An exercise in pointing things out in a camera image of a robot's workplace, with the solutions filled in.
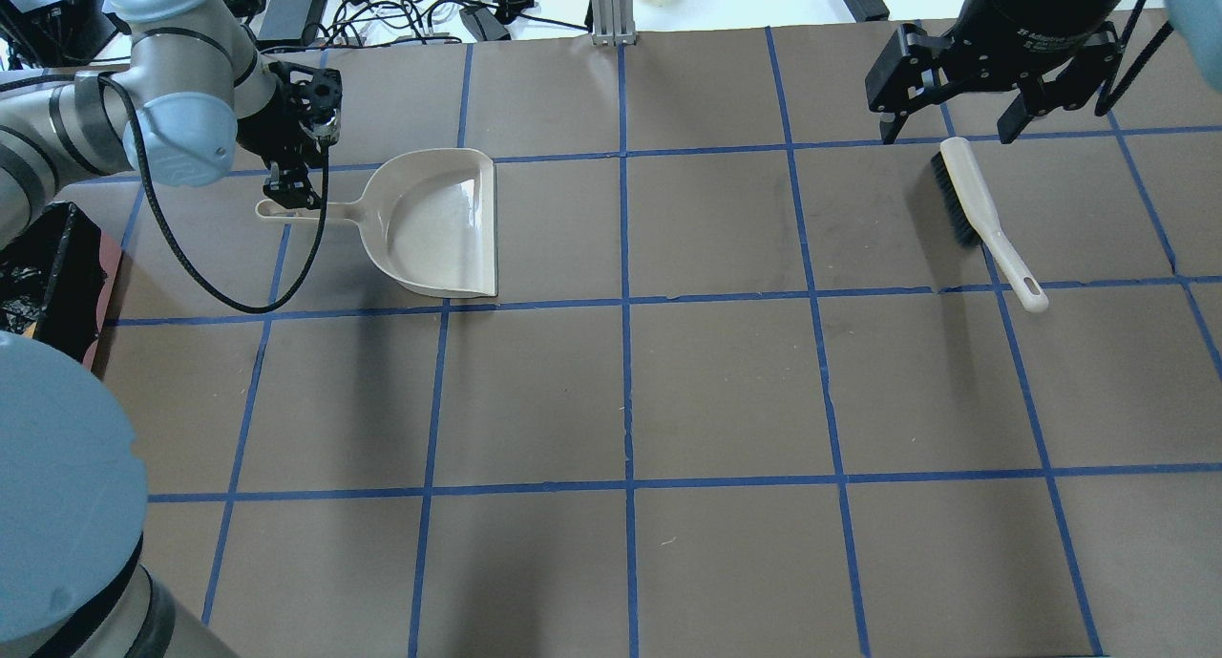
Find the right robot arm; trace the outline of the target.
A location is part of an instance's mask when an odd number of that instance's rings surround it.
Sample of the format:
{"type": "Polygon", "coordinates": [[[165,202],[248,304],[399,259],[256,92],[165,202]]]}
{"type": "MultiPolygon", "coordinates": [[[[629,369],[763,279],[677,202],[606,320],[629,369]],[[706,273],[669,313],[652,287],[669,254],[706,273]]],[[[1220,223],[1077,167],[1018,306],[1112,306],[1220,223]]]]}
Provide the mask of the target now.
{"type": "Polygon", "coordinates": [[[940,35],[899,24],[864,79],[880,139],[895,143],[913,113],[967,93],[1014,93],[997,121],[1012,143],[1050,113],[1107,115],[1154,53],[1182,35],[1218,89],[1221,0],[964,0],[940,35]]]}

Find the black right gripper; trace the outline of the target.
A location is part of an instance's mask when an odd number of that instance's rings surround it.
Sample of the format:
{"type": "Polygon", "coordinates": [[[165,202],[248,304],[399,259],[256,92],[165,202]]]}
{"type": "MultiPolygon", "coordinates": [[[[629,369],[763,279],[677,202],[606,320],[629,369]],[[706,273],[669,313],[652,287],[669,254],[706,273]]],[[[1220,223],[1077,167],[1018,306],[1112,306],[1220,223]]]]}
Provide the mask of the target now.
{"type": "Polygon", "coordinates": [[[895,143],[910,115],[960,93],[1020,88],[997,119],[1001,144],[1058,106],[1081,109],[1116,72],[1121,48],[1110,17],[1119,1],[964,0],[942,34],[899,24],[865,76],[881,143],[895,143]]]}

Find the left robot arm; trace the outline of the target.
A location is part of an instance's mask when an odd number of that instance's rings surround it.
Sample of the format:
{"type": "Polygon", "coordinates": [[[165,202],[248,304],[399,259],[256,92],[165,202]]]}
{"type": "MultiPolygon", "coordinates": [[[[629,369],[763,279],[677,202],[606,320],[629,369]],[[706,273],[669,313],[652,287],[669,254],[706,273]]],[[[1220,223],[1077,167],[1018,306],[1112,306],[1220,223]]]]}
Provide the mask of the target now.
{"type": "Polygon", "coordinates": [[[222,0],[105,0],[127,26],[127,68],[2,84],[2,654],[231,657],[143,560],[147,467],[134,427],[92,364],[119,245],[57,202],[67,185],[134,171],[171,253],[222,295],[169,227],[158,185],[225,179],[235,152],[265,163],[263,192],[320,209],[312,187],[338,138],[336,70],[266,57],[222,0]]]}

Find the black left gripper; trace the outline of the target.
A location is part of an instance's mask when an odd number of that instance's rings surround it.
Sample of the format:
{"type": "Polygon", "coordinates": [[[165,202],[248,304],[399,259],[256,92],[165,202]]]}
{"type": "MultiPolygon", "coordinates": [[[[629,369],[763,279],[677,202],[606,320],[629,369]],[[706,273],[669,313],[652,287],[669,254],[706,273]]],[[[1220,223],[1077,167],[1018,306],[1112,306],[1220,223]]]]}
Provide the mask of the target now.
{"type": "Polygon", "coordinates": [[[253,115],[253,153],[266,168],[263,196],[288,209],[319,210],[324,201],[310,172],[327,169],[338,143],[342,75],[266,57],[259,72],[271,84],[269,100],[253,115]]]}

